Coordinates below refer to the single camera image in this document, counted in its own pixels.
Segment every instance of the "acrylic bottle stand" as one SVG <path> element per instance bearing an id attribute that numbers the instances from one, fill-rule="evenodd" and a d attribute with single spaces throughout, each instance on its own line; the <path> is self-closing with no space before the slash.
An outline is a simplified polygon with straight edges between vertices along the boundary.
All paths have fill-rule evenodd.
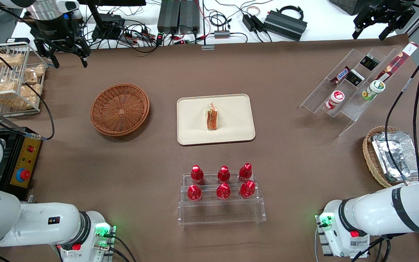
<path id="1" fill-rule="evenodd" d="M 375 49 L 371 49 L 371 51 L 368 52 L 368 55 L 371 55 L 380 61 L 380 63 L 371 71 L 360 64 L 366 55 L 363 55 L 356 49 L 352 49 L 348 55 L 346 55 L 346 57 L 344 57 L 342 61 L 316 87 L 316 89 L 314 89 L 314 91 L 305 99 L 305 101 L 303 101 L 300 107 L 307 108 L 313 114 L 316 114 L 321 109 L 332 118 L 335 118 L 339 113 L 342 113 L 350 119 L 349 124 L 347 124 L 347 126 L 339 134 L 339 136 L 342 135 L 358 121 L 363 112 L 373 102 L 373 99 L 365 100 L 362 98 L 362 92 L 366 90 L 370 83 L 377 78 L 379 73 L 387 67 L 390 61 L 397 54 L 399 54 L 397 49 L 393 49 L 387 56 L 379 53 Z M 364 80 L 359 83 L 358 86 L 354 86 L 347 79 L 342 79 L 342 81 L 337 86 L 331 83 L 331 79 L 335 78 L 340 72 L 342 72 L 346 66 L 355 70 L 362 77 L 364 77 Z M 333 91 L 336 90 L 342 91 L 345 95 L 345 99 L 334 109 L 330 110 L 326 108 L 324 104 L 327 100 L 329 100 L 329 96 L 331 96 Z"/>
<path id="2" fill-rule="evenodd" d="M 204 175 L 205 185 L 199 186 L 203 198 L 197 202 L 188 199 L 187 190 L 188 186 L 192 184 L 192 179 L 190 174 L 183 174 L 178 206 L 178 224 L 180 226 L 236 222 L 256 222 L 258 224 L 266 221 L 263 195 L 256 182 L 255 174 L 251 177 L 251 180 L 256 184 L 255 193 L 247 199 L 242 199 L 238 196 L 242 185 L 237 182 L 238 171 L 230 171 L 230 173 L 231 196 L 228 199 L 218 200 L 216 197 L 216 189 L 219 186 L 218 173 L 211 172 Z"/>

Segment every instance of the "snickers bar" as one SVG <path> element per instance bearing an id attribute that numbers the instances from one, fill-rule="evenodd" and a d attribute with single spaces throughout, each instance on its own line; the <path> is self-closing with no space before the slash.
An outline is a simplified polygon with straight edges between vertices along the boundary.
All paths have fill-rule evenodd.
<path id="1" fill-rule="evenodd" d="M 346 68 L 341 73 L 339 73 L 335 78 L 331 80 L 331 83 L 334 83 L 334 85 L 339 84 L 340 80 L 346 77 L 348 73 L 350 73 L 350 68 L 346 66 Z"/>

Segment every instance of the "small bottle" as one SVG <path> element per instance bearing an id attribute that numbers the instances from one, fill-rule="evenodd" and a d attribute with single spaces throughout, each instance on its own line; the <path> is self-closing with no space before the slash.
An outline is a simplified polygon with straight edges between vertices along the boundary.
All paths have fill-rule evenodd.
<path id="1" fill-rule="evenodd" d="M 192 167 L 192 171 L 190 173 L 192 181 L 194 184 L 198 186 L 203 186 L 205 184 L 205 177 L 203 176 L 203 170 L 197 165 Z"/>
<path id="2" fill-rule="evenodd" d="M 251 197 L 255 193 L 255 183 L 251 180 L 243 183 L 240 186 L 239 196 L 243 199 Z"/>
<path id="3" fill-rule="evenodd" d="M 231 188 L 228 184 L 222 183 L 216 189 L 216 196 L 219 200 L 226 200 L 231 196 Z"/>
<path id="4" fill-rule="evenodd" d="M 345 99 L 344 93 L 342 91 L 334 91 L 331 96 L 329 97 L 329 100 L 326 101 L 324 106 L 326 106 L 327 109 L 334 109 L 338 104 L 340 104 Z"/>
<path id="5" fill-rule="evenodd" d="M 374 80 L 374 81 L 371 82 L 371 84 L 368 86 L 368 88 L 366 88 L 366 90 L 363 91 L 363 93 L 361 93 L 361 96 L 365 100 L 371 100 L 377 94 L 384 91 L 384 89 L 386 89 L 386 84 L 384 84 L 384 82 L 379 81 L 379 80 Z"/>
<path id="6" fill-rule="evenodd" d="M 187 196 L 190 201 L 200 201 L 203 198 L 203 194 L 201 193 L 201 189 L 194 184 L 191 184 L 188 187 Z"/>
<path id="7" fill-rule="evenodd" d="M 251 174 L 253 174 L 253 171 L 251 171 L 251 164 L 246 163 L 240 168 L 237 181 L 240 183 L 247 182 L 250 180 Z"/>
<path id="8" fill-rule="evenodd" d="M 231 173 L 229 173 L 229 168 L 226 166 L 221 166 L 221 169 L 218 172 L 219 184 L 229 183 L 230 178 L 231 178 Z"/>

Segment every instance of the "wicker basket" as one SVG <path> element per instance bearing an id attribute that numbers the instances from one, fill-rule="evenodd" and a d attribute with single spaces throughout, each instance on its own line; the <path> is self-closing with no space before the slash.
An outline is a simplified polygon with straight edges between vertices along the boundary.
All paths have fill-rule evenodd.
<path id="1" fill-rule="evenodd" d="M 117 84 L 101 92 L 92 104 L 90 120 L 106 136 L 135 131 L 148 116 L 150 102 L 145 92 L 132 84 Z"/>
<path id="2" fill-rule="evenodd" d="M 397 128 L 388 126 L 387 131 L 398 132 L 400 130 Z M 399 183 L 390 183 L 384 178 L 384 173 L 381 170 L 381 165 L 379 164 L 378 157 L 376 156 L 373 145 L 371 144 L 371 136 L 377 133 L 382 133 L 382 132 L 384 132 L 384 126 L 377 126 L 371 129 L 371 131 L 363 140 L 363 155 L 364 155 L 364 159 L 366 160 L 366 164 L 368 165 L 368 169 L 370 170 L 374 179 L 376 179 L 379 182 L 379 184 L 381 184 L 383 187 L 391 187 Z"/>

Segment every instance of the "brown table surface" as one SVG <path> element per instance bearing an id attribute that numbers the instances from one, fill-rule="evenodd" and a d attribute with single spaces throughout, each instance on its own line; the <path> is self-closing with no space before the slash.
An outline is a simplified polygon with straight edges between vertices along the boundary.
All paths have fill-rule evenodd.
<path id="1" fill-rule="evenodd" d="M 362 141 L 370 129 L 384 124 L 415 63 L 409 60 L 400 68 L 343 136 L 337 137 L 346 121 L 324 113 L 313 116 L 298 106 L 352 48 L 388 53 L 406 43 L 408 38 L 400 35 L 385 41 L 228 44 L 215 51 L 187 45 L 158 48 L 146 57 L 131 49 L 95 50 L 87 68 L 77 56 L 58 53 L 61 67 L 49 70 L 43 94 L 56 134 L 40 151 L 33 177 L 36 200 L 100 212 L 117 225 L 118 236 L 138 262 L 313 262 L 314 215 L 333 199 L 381 189 L 367 169 Z M 90 106 L 100 91 L 117 83 L 143 88 L 151 110 L 135 133 L 105 138 L 90 123 Z M 416 85 L 402 96 L 391 118 L 392 126 L 409 133 Z M 250 96 L 253 141 L 178 144 L 179 98 L 236 93 Z M 51 132 L 43 107 L 17 123 L 43 135 Z M 178 226 L 182 173 L 193 164 L 215 171 L 246 162 L 253 164 L 263 191 L 266 222 Z M 58 261 L 48 245 L 0 248 L 0 254 L 12 262 Z M 373 261 L 375 254 L 362 261 Z M 323 257 L 320 247 L 319 255 L 321 262 L 348 261 Z M 392 240 L 389 262 L 397 261 L 419 262 L 419 234 Z"/>

